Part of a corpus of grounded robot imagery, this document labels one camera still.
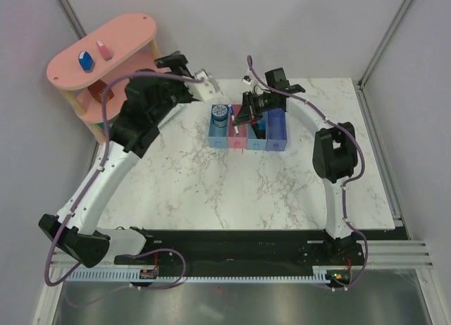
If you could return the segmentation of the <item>blue tape roll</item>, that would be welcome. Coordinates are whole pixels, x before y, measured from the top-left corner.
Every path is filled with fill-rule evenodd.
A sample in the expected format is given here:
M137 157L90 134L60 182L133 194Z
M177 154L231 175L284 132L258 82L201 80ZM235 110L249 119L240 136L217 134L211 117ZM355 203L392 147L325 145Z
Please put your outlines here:
M218 128L224 128L228 124L228 107L223 104L213 105L211 108L211 118L213 124Z

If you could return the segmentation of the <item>blue white eraser block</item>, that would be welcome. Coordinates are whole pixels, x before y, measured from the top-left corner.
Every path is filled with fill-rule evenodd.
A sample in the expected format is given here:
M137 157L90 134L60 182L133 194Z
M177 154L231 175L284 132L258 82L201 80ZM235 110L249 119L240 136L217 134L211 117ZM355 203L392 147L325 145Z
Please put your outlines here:
M88 51L81 51L78 54L78 62L84 72L91 73L93 71L95 62Z

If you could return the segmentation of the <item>white blue pen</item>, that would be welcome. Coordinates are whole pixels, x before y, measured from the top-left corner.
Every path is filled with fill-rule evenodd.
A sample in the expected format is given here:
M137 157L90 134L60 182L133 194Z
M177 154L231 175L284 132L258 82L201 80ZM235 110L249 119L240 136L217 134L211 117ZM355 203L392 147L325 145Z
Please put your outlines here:
M233 105L229 104L228 108L229 108L229 112L230 112L230 118L232 121L232 127L234 130L234 134L237 135L240 133L240 131L239 131L238 126L235 124L235 113L234 113Z

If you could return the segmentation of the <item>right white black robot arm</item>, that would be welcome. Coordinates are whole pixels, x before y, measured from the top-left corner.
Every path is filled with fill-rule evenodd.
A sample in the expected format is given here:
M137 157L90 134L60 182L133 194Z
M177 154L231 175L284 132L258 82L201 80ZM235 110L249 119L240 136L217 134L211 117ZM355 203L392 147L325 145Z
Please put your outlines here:
M299 96L305 89L291 85L282 68L265 73L263 81L249 67L242 79L248 85L262 85L258 94L251 90L242 94L242 107L232 119L235 127L256 124L263 114L281 109L296 118L314 137L312 164L323 181L326 198L326 226L324 228L324 259L331 264L344 260L356 241L347 225L346 184L351 180L358 164L360 148L356 146L354 126L349 123L333 123L314 103Z

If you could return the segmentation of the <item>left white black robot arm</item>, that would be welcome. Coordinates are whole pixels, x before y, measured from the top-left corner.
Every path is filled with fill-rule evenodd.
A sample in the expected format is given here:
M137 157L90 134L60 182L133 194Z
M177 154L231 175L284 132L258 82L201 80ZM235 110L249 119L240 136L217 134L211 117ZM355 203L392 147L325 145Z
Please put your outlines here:
M142 69L119 78L127 82L126 100L106 132L103 155L66 205L39 220L52 246L87 268L126 252L140 264L154 258L154 246L141 233L126 230L117 237L97 225L118 185L158 137L161 122L178 104L194 101L188 85L199 80L188 70L185 55L177 51L155 65L167 71Z

